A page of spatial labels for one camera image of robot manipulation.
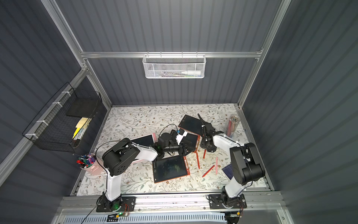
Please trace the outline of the red tablet front with scribbles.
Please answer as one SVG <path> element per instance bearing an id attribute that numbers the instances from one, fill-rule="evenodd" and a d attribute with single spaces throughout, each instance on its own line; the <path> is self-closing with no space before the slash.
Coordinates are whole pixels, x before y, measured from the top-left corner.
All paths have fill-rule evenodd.
<path id="1" fill-rule="evenodd" d="M 187 175 L 190 175 L 190 172 L 184 156 L 176 155 L 153 162 L 154 183 L 166 182 Z"/>

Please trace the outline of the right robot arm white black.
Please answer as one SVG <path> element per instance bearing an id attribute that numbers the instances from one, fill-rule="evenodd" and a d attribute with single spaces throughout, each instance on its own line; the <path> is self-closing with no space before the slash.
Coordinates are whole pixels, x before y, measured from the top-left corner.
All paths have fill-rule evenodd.
<path id="1" fill-rule="evenodd" d="M 222 188 L 219 202 L 225 208 L 232 208 L 240 204 L 240 196 L 246 188 L 265 176 L 262 159 L 258 149 L 253 143 L 241 144 L 225 135 L 222 131 L 216 131 L 210 123 L 201 125 L 202 141 L 200 146 L 207 152 L 213 153 L 220 148 L 230 155 L 233 177 Z"/>

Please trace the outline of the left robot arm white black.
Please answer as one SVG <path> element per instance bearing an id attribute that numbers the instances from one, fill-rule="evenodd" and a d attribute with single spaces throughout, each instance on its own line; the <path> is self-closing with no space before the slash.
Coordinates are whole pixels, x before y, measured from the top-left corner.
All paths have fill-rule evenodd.
<path id="1" fill-rule="evenodd" d="M 143 146 L 124 138 L 107 150 L 103 156 L 106 171 L 106 189 L 97 201 L 97 212 L 125 212 L 134 210 L 134 198 L 122 199 L 122 174 L 135 162 L 153 164 L 155 183 L 189 175 L 186 156 L 195 152 L 199 136 L 183 129 L 160 134 L 157 142 Z"/>

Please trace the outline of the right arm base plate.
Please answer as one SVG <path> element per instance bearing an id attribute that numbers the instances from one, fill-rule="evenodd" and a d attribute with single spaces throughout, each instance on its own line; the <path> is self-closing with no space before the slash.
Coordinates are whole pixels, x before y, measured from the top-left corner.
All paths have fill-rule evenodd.
<path id="1" fill-rule="evenodd" d="M 210 194 L 206 196 L 209 201 L 209 207 L 212 210 L 219 209 L 246 209 L 247 203 L 243 194 L 234 198 L 227 197 L 223 194 Z"/>

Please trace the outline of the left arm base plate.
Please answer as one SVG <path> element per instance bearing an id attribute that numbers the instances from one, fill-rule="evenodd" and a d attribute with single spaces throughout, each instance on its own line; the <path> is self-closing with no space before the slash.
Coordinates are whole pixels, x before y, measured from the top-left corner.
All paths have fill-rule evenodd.
<path id="1" fill-rule="evenodd" d="M 132 212 L 136 204 L 136 197 L 122 197 L 109 201 L 105 195 L 97 200 L 96 212 Z"/>

